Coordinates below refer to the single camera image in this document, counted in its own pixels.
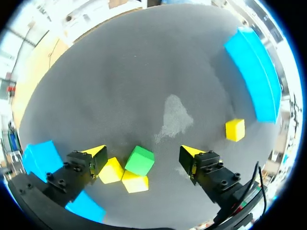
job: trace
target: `blue foam block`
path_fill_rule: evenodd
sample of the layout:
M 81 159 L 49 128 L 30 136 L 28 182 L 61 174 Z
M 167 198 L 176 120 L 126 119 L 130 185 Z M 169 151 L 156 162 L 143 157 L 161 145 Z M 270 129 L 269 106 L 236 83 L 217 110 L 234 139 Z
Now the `blue foam block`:
M 259 37 L 251 28 L 240 27 L 225 48 L 245 80 L 257 120 L 276 123 L 282 92 L 272 60 Z
M 54 173 L 63 166 L 53 142 L 47 141 L 37 145 L 27 145 L 23 155 L 24 169 L 27 174 L 34 173 L 39 179 L 47 182 L 46 173 Z M 81 217 L 102 223 L 106 212 L 96 204 L 83 190 L 72 203 L 65 208 Z

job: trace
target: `white stain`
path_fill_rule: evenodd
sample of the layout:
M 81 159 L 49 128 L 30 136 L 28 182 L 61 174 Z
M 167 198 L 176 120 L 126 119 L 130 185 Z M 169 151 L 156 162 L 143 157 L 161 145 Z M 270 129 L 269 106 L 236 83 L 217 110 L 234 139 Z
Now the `white stain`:
M 155 135 L 155 143 L 159 143 L 164 137 L 174 138 L 180 132 L 185 133 L 193 122 L 180 98 L 170 95 L 165 101 L 163 126 L 159 134 Z
M 186 178 L 186 179 L 190 179 L 190 177 L 189 177 L 189 175 L 187 174 L 187 172 L 186 172 L 186 171 L 184 170 L 184 168 L 182 168 L 181 166 L 175 168 L 175 170 L 179 173 L 179 175 L 183 176 L 183 177 Z

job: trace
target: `yellow cube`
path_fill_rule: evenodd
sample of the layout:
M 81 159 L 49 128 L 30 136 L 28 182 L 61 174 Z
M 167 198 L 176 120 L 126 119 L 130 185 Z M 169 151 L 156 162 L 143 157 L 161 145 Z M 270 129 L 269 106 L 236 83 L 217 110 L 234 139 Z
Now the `yellow cube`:
M 147 176 L 138 176 L 127 170 L 125 171 L 121 181 L 125 185 L 128 193 L 143 192 L 149 189 Z
M 98 176 L 104 184 L 109 184 L 120 181 L 123 174 L 123 168 L 119 164 L 116 157 L 113 157 L 107 161 Z
M 226 138 L 235 142 L 245 136 L 244 119 L 233 119 L 226 122 Z

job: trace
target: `cube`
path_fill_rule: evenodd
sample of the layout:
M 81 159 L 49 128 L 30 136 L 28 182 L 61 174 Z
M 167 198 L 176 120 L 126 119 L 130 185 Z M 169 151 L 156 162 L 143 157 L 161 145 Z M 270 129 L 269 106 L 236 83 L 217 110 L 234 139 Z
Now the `cube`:
M 121 181 L 125 185 L 128 193 L 143 192 L 149 189 L 147 176 L 138 176 L 127 170 L 124 172 Z
M 233 119 L 226 122 L 226 138 L 232 141 L 239 141 L 245 136 L 244 119 Z
M 120 181 L 123 174 L 123 168 L 119 164 L 116 157 L 113 157 L 107 161 L 98 176 L 104 184 L 109 184 Z
M 154 154 L 136 146 L 130 155 L 125 169 L 139 176 L 146 176 L 154 164 Z

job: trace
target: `gray surface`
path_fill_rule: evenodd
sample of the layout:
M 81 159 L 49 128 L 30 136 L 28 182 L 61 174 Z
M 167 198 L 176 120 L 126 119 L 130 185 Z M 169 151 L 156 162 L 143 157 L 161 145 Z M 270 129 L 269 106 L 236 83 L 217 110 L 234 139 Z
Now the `gray surface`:
M 21 123 L 22 145 L 52 139 L 64 159 L 106 144 L 122 164 L 136 145 L 153 151 L 149 191 L 128 194 L 121 182 L 86 188 L 106 209 L 107 224 L 186 230 L 213 218 L 219 207 L 187 178 L 180 145 L 216 151 L 246 183 L 278 132 L 256 121 L 223 47 L 237 26 L 229 12 L 197 5 L 152 7 L 107 22 L 41 80 Z M 246 123 L 237 143 L 225 139 L 224 124 L 233 118 Z

